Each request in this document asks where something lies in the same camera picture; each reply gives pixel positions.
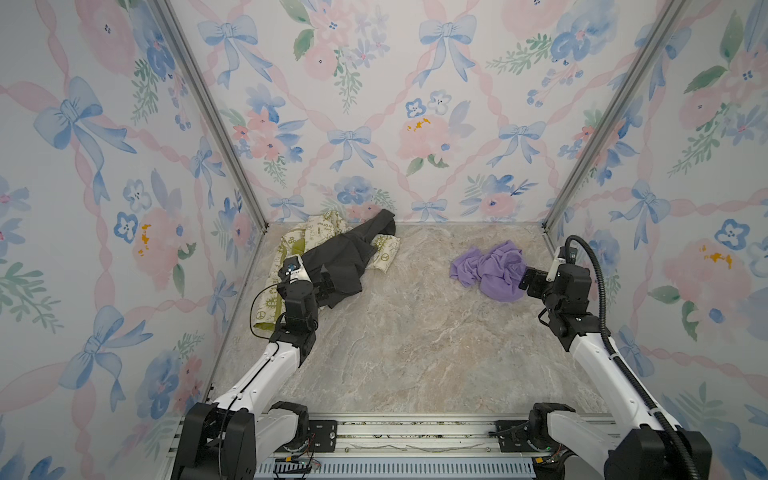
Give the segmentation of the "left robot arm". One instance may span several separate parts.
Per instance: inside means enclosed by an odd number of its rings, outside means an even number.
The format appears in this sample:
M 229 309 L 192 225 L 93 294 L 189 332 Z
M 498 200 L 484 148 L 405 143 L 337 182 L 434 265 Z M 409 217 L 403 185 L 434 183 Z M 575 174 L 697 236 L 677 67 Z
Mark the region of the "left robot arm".
M 327 291 L 329 276 L 323 271 L 318 282 L 312 281 L 301 258 L 292 256 L 279 278 L 276 288 L 285 312 L 263 354 L 227 392 L 187 412 L 172 479 L 253 479 L 257 466 L 273 453 L 310 450 L 308 408 L 270 401 L 315 344 L 318 295 Z

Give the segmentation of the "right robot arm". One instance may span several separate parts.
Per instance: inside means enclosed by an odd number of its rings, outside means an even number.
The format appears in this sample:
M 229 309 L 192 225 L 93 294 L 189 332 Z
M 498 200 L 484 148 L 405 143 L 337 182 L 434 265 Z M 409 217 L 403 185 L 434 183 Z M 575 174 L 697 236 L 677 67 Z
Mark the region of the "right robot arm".
M 537 403 L 526 428 L 529 445 L 541 452 L 565 447 L 605 479 L 708 478 L 709 442 L 665 410 L 624 362 L 588 310 L 591 284 L 588 269 L 557 259 L 548 271 L 527 268 L 519 287 L 542 301 L 540 322 L 586 371 L 618 432 L 601 431 L 565 404 Z

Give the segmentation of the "purple cloth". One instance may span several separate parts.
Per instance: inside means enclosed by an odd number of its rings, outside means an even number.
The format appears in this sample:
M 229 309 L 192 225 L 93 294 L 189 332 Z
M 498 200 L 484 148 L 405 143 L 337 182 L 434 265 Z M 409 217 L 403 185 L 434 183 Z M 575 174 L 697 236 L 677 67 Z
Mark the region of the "purple cloth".
M 452 261 L 449 276 L 464 288 L 477 286 L 492 300 L 512 303 L 524 296 L 519 284 L 526 268 L 522 250 L 514 242 L 506 241 L 488 252 L 470 248 Z

